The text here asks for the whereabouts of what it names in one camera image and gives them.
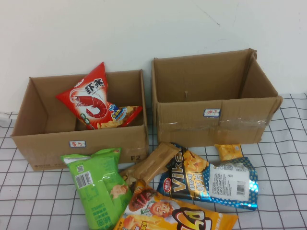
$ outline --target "chip bag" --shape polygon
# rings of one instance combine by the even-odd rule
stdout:
[[[138,180],[117,230],[231,230],[237,216],[163,196]]]
[[[127,126],[141,111],[141,106],[117,107],[106,100],[107,80],[102,62],[74,88],[56,96],[88,129]]]
[[[157,191],[172,198],[257,208],[258,175],[247,157],[215,166],[184,147],[166,165]]]
[[[219,152],[219,156],[221,161],[228,161],[228,160],[232,160],[232,159],[237,159],[242,156],[241,153],[241,145],[237,144],[237,145],[214,145],[218,152]]]
[[[91,230],[113,229],[132,193],[118,174],[121,148],[103,149],[92,156],[67,155],[67,164]]]

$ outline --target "open cardboard box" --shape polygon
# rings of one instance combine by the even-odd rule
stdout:
[[[185,147],[259,142],[283,99],[256,59],[253,49],[155,58],[158,141]]]
[[[119,128],[87,130],[55,97],[84,76],[30,78],[12,138],[34,170],[64,168],[62,155],[91,155],[107,148],[122,147],[121,163],[146,158],[148,131],[142,70],[106,73],[109,102],[143,107],[128,127]]]

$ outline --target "grid pattern floor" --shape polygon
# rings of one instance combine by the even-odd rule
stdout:
[[[261,142],[242,145],[244,156],[258,171],[259,208],[249,211],[195,202],[207,209],[237,214],[236,230],[307,229],[307,96],[283,97]],[[10,138],[16,117],[16,113],[0,114],[0,230],[87,230],[69,171],[34,172],[16,148]],[[148,123],[152,152],[158,142],[150,110]],[[215,147],[189,149],[211,163],[219,162]],[[153,179],[153,188],[159,179]]]

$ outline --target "barcode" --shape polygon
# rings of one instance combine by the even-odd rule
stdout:
[[[77,167],[77,171],[78,171],[78,173],[83,172],[83,171],[84,171],[83,165],[78,166],[78,167]]]
[[[83,188],[83,187],[93,183],[90,171],[87,171],[87,172],[84,172],[80,175],[75,176],[75,179],[76,179],[78,188]]]
[[[240,196],[244,196],[245,194],[245,182],[244,181],[237,182],[236,194]]]

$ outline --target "white wall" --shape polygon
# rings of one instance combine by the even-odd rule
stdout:
[[[307,91],[305,0],[0,0],[0,111],[28,77],[144,69],[152,58],[258,51],[279,93]]]

